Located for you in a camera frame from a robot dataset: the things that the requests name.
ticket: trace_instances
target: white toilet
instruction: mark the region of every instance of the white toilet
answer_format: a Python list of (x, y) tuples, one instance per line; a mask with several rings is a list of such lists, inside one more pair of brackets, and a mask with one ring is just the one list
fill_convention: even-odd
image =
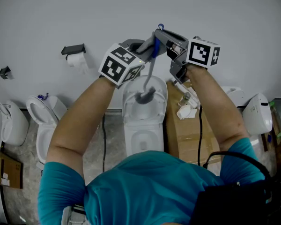
[(243, 111), (244, 126), (251, 135), (268, 133), (273, 128), (271, 108), (267, 98), (256, 94)]
[(6, 104), (0, 102), (0, 113), (2, 114), (1, 140), (13, 146), (21, 146), (29, 127), (26, 117), (10, 100)]
[(28, 112), (39, 125), (37, 131), (37, 156), (41, 163), (46, 162), (47, 152), (58, 121), (66, 113), (66, 106), (56, 97), (46, 100), (30, 96), (26, 101)]
[(163, 119), (168, 100), (166, 83), (159, 77), (152, 76), (147, 88), (155, 87), (154, 99), (141, 105), (134, 95), (142, 88), (147, 76), (140, 76), (130, 81), (123, 94), (123, 121), (127, 155), (156, 150), (164, 151)]

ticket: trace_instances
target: toilet tank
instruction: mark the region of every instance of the toilet tank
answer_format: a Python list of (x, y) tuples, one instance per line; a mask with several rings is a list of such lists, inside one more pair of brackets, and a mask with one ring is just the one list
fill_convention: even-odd
[(60, 120), (66, 113), (67, 107), (59, 100), (57, 96), (49, 96), (46, 100), (47, 105), (52, 109), (55, 116)]
[(258, 93), (243, 111), (244, 125), (251, 135), (270, 132), (273, 127), (271, 109), (267, 98)]

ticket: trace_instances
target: cardboard box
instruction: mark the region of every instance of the cardboard box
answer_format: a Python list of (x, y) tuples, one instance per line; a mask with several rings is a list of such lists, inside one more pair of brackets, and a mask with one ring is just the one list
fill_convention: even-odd
[(22, 188), (23, 164), (0, 152), (0, 185)]
[[(187, 163), (198, 163), (198, 147), (200, 139), (199, 109), (195, 118), (180, 120), (176, 113), (180, 109), (178, 102), (183, 93), (171, 82), (167, 83), (168, 103), (165, 117), (166, 134), (165, 152), (178, 157)], [(204, 110), (202, 111), (203, 136), (200, 151), (200, 163), (203, 165), (210, 153), (219, 151), (219, 144), (206, 119)], [(219, 162), (220, 156), (213, 156), (209, 163)]]

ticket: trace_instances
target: black wall bracket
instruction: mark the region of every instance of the black wall bracket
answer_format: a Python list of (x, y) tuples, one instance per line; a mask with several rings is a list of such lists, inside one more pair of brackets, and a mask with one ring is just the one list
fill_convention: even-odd
[(81, 53), (81, 52), (85, 53), (84, 44), (64, 47), (64, 49), (61, 51), (61, 54), (68, 56), (68, 55), (71, 55), (71, 54), (77, 54), (77, 53)]
[(2, 77), (3, 79), (8, 79), (10, 77), (8, 77), (8, 73), (10, 73), (11, 70), (9, 69), (9, 67), (5, 67), (5, 68), (1, 68), (0, 70), (0, 77)]

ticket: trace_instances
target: concrete floor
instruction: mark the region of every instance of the concrete floor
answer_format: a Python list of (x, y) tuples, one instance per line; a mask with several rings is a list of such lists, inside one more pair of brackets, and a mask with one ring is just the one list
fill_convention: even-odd
[[(23, 163), (23, 189), (4, 187), (4, 198), (7, 213), (12, 224), (39, 224), (37, 214), (37, 195), (41, 180), (41, 171), (36, 167), (38, 158), (36, 151), (36, 139), (38, 125), (27, 115), (30, 127), (25, 143), (21, 147), (5, 146), (5, 153)], [(120, 113), (106, 115), (105, 129), (107, 134), (107, 152), (105, 169), (109, 170), (126, 157), (124, 127)], [(251, 137), (251, 142), (258, 159), (263, 163), (271, 175), (276, 172), (274, 151), (263, 151), (260, 136)], [(83, 169), (86, 184), (89, 184), (102, 172), (102, 158), (104, 150), (103, 132), (100, 127), (83, 157)], [(220, 174), (221, 163), (208, 165), (208, 169)]]

